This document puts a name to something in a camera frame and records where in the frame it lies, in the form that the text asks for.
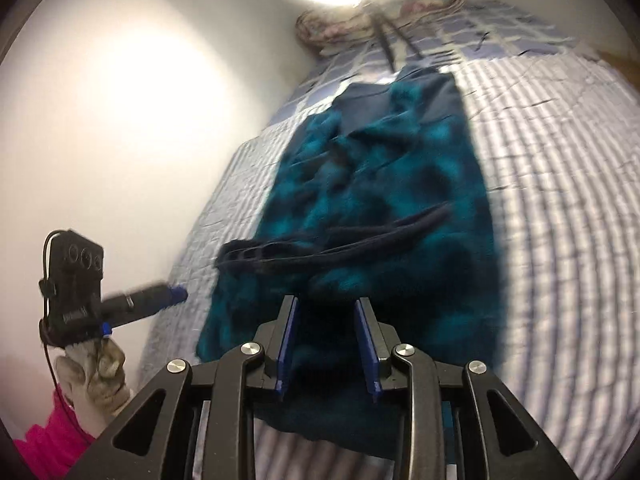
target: gloved hand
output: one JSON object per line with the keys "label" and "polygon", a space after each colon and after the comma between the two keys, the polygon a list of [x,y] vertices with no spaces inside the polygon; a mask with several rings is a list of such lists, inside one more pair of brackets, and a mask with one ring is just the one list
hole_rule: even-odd
{"label": "gloved hand", "polygon": [[55,361],[60,389],[82,429],[98,437],[128,403],[124,352],[111,338],[70,345]]}

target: striped bedspread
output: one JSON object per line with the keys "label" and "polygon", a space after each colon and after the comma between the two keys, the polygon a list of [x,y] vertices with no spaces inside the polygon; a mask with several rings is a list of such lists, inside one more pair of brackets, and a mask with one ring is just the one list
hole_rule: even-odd
{"label": "striped bedspread", "polygon": [[[572,54],[452,65],[488,189],[508,305],[498,374],[582,479],[603,479],[640,430],[640,107],[610,67]],[[220,246],[252,236],[295,127],[234,155],[171,279],[188,302],[157,316],[145,383],[194,348]],[[255,422],[263,479],[383,479],[392,462]],[[194,475],[198,476],[198,461]]]}

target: pink jacket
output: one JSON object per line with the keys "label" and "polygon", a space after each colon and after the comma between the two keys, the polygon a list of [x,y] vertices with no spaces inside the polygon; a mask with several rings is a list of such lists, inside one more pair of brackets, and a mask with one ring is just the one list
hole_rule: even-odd
{"label": "pink jacket", "polygon": [[95,439],[85,433],[84,438],[78,433],[80,426],[73,409],[64,408],[55,392],[53,392],[53,412],[49,415],[47,425],[32,426],[24,440],[14,440],[15,446],[29,469],[38,480],[59,480],[78,461],[82,453]]}

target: black cable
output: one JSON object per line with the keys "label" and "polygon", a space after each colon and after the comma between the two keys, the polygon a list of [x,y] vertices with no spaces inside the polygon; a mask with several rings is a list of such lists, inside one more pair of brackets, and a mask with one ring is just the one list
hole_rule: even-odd
{"label": "black cable", "polygon": [[484,40],[486,40],[486,38],[489,36],[489,33],[486,32],[482,35],[482,38],[480,38],[480,41],[478,43],[478,46],[476,46],[476,48],[474,49],[474,52],[477,52],[478,50],[480,50],[480,47],[482,46],[482,44],[484,43]]}
{"label": "black cable", "polygon": [[518,54],[518,56],[524,56],[525,54],[528,54],[529,52],[532,52],[534,54],[541,54],[542,56],[548,56],[549,52],[546,52],[545,50],[541,49],[541,48],[528,48],[527,50],[523,50],[521,53]]}
{"label": "black cable", "polygon": [[[47,286],[47,246],[49,245],[49,240],[51,240],[54,236],[63,233],[63,230],[52,231],[47,235],[47,238],[44,240],[44,247],[42,249],[42,277],[44,279],[45,286]],[[47,323],[47,297],[44,297],[44,307],[43,307],[43,320],[44,323]],[[71,414],[68,412],[68,406],[66,405],[66,401],[62,398],[62,394],[60,393],[60,388],[58,387],[58,382],[56,381],[56,374],[53,371],[53,366],[51,366],[51,358],[49,357],[49,349],[47,348],[47,344],[45,342],[42,343],[42,348],[44,349],[44,357],[47,360],[47,366],[49,367],[49,373],[51,374],[51,380],[53,381],[53,387],[56,391],[56,395],[58,396],[58,400],[60,402],[60,407],[62,411],[65,413],[66,419],[69,423],[74,427],[74,429],[78,432],[78,435],[82,437],[82,440],[86,442],[88,446],[91,445],[87,437],[84,435],[84,431],[80,428],[78,420],[74,422],[71,417]]]}

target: navy fabric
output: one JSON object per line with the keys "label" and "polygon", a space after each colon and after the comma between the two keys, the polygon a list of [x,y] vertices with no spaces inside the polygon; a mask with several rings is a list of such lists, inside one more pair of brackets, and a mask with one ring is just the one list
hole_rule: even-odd
{"label": "navy fabric", "polygon": [[[443,210],[446,218],[392,251],[297,271],[229,265],[264,260],[265,251],[278,259],[343,250]],[[282,157],[254,240],[230,242],[218,263],[198,356],[219,359],[251,340],[295,294],[301,319],[289,391],[255,414],[281,431],[392,457],[400,414],[367,394],[354,301],[368,296],[403,342],[454,364],[491,365],[503,323],[491,214],[453,76],[406,68],[388,86],[350,85],[308,118]]]}

